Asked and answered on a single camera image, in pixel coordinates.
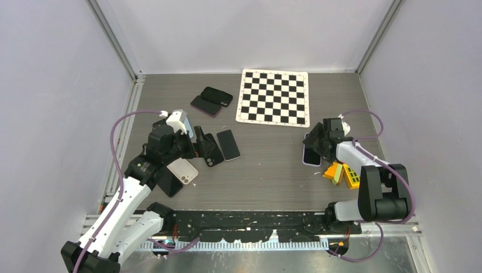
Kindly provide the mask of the black phone case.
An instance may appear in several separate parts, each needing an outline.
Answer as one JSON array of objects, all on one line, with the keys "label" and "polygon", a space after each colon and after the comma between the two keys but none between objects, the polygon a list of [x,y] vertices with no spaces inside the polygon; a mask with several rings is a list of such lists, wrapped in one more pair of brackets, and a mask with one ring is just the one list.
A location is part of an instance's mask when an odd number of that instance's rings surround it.
[{"label": "black phone case", "polygon": [[212,134],[202,136],[198,147],[198,155],[203,158],[208,167],[214,167],[224,162],[224,156]]}]

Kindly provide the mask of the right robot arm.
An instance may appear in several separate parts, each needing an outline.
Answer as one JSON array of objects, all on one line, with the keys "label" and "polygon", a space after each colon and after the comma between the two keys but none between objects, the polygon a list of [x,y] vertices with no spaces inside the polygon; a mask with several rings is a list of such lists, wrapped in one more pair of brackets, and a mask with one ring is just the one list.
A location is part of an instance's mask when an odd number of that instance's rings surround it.
[{"label": "right robot arm", "polygon": [[404,223],[414,213],[408,174],[402,164],[390,164],[347,136],[341,118],[317,123],[303,140],[327,162],[345,163],[360,178],[358,197],[332,202],[326,208],[325,228],[340,233],[348,221]]}]

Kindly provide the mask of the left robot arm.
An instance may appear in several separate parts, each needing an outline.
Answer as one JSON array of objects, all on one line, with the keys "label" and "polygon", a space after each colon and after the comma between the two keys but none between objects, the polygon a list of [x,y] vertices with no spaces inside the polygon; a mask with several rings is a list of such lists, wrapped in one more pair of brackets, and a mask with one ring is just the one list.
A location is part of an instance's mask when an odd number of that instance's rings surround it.
[{"label": "left robot arm", "polygon": [[166,119],[153,124],[142,152],[121,172],[118,190],[99,218],[78,241],[62,247],[68,272],[119,272],[141,243],[155,233],[173,231],[173,210],[157,202],[132,226],[125,225],[155,187],[168,197],[183,188],[169,165],[179,159],[206,158],[216,149],[217,144],[206,137],[201,126],[194,126],[193,132],[195,141],[188,129],[177,128]]}]

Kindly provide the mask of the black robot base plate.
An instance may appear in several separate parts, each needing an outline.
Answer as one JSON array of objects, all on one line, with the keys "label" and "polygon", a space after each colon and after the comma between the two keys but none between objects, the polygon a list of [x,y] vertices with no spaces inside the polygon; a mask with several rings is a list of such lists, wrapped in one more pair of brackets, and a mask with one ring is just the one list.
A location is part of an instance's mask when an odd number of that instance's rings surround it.
[{"label": "black robot base plate", "polygon": [[205,230],[295,230],[302,234],[346,233],[354,222],[336,222],[322,212],[195,211],[175,210],[168,214],[157,235],[191,242]]}]

